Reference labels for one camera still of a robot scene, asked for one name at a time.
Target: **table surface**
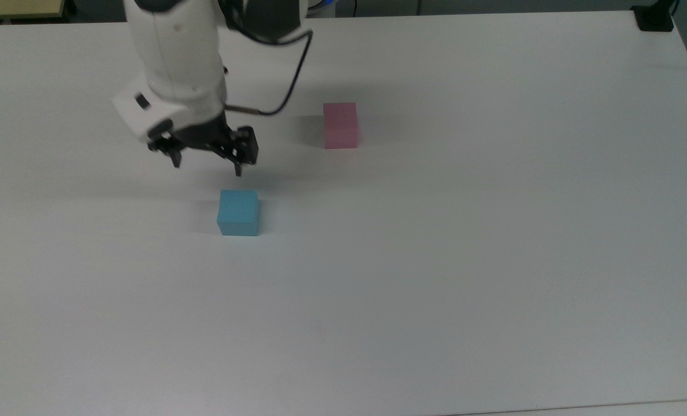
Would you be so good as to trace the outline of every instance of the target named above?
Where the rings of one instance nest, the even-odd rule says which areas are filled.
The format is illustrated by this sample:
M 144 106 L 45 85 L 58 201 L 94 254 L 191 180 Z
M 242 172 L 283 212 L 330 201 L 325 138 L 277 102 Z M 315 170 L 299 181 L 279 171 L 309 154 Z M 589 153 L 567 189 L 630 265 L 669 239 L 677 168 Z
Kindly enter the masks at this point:
M 64 0 L 0 0 L 0 18 L 58 17 Z
M 494 416 L 687 416 L 687 401 L 622 406 L 557 408 L 554 410 L 493 413 Z
M 309 21 L 241 179 L 110 103 L 125 24 L 0 27 L 0 414 L 687 400 L 687 54 L 632 13 Z M 301 45 L 221 31 L 234 105 Z M 362 142 L 326 151 L 322 103 Z M 259 237 L 222 237 L 221 189 Z

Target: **blue object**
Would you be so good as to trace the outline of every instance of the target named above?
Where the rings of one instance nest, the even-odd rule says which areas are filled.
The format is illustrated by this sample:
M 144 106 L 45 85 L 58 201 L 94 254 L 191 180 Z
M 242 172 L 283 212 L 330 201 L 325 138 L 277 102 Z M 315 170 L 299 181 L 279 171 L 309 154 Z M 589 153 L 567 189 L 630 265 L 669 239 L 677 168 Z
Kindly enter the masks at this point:
M 221 190 L 217 226 L 222 235 L 258 235 L 259 201 L 252 190 Z

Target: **black object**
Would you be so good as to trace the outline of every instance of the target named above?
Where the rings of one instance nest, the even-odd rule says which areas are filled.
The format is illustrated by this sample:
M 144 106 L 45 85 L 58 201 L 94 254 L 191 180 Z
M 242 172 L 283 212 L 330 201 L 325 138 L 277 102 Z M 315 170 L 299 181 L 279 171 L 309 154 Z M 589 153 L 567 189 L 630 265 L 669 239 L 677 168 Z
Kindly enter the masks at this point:
M 243 173 L 244 164 L 256 164 L 258 142 L 253 128 L 243 126 L 233 131 L 225 121 L 225 113 L 206 123 L 177 131 L 172 131 L 171 127 L 166 129 L 166 126 L 167 124 L 161 122 L 159 126 L 151 129 L 151 134 L 148 135 L 148 149 L 169 156 L 174 168 L 179 168 L 181 151 L 187 147 L 216 153 L 221 158 L 232 161 L 235 165 L 235 176 Z
M 135 0 L 139 8 L 151 13 L 166 13 L 184 0 Z
M 669 14 L 669 8 L 675 0 L 658 0 L 651 6 L 633 6 L 636 24 L 644 32 L 671 32 L 674 23 Z
M 140 108 L 143 110 L 148 110 L 148 108 L 151 106 L 151 103 L 146 100 L 146 97 L 143 94 L 135 95 L 135 102 L 137 102 Z

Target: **floor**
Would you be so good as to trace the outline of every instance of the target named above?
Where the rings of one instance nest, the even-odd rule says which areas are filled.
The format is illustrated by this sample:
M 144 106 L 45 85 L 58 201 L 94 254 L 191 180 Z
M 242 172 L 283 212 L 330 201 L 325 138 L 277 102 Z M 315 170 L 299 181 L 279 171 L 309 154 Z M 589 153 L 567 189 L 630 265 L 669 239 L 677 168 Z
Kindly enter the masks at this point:
M 354 1 L 357 16 L 412 16 L 418 0 L 339 0 L 337 17 L 351 16 Z M 653 0 L 422 0 L 421 14 L 535 13 L 582 10 L 629 10 L 632 5 L 646 5 Z M 124 21 L 122 0 L 75 0 L 79 12 L 73 21 Z M 681 0 L 674 16 L 687 47 L 687 0 Z

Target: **pink block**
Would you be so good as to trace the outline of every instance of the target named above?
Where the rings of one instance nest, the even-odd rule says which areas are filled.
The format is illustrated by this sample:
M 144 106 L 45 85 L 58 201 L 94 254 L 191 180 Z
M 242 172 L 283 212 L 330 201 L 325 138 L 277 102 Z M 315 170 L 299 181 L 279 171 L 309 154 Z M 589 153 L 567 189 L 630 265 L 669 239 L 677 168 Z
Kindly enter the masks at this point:
M 323 103 L 325 149 L 355 149 L 359 146 L 356 103 Z

